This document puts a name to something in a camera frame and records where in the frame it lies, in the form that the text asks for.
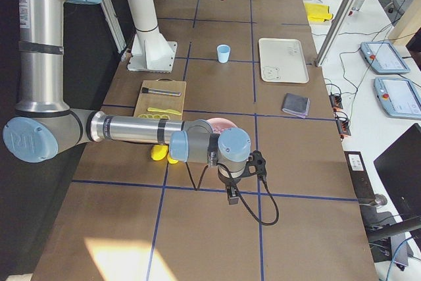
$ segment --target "blue cable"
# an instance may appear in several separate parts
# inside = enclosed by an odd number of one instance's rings
[[[413,237],[408,237],[406,240],[404,240],[403,242],[401,242],[399,244],[399,246],[397,246],[395,253],[393,254],[392,260],[390,262],[389,268],[387,270],[387,274],[386,274],[386,279],[384,281],[388,281],[389,280],[389,274],[392,268],[393,263],[395,262],[396,256],[399,253],[399,250],[401,250],[402,246],[404,246],[409,240],[413,239]]]

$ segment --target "folded towel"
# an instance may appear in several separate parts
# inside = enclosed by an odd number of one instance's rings
[[[320,3],[304,3],[304,7],[309,21],[324,22],[334,17],[332,13],[329,13],[329,6]]]

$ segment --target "black monitor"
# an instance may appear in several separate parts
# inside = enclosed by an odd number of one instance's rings
[[[421,127],[413,124],[375,161],[374,166],[403,220],[421,216]],[[421,248],[421,229],[412,231]]]

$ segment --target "white tray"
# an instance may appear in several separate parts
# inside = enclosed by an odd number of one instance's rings
[[[265,82],[305,84],[309,74],[298,39],[259,39],[260,75]]]

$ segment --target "cup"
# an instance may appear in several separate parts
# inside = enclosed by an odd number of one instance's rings
[[[230,56],[231,47],[229,47],[226,44],[218,45],[216,48],[216,51],[218,52],[218,61],[220,63],[226,63],[228,62],[228,57]]]

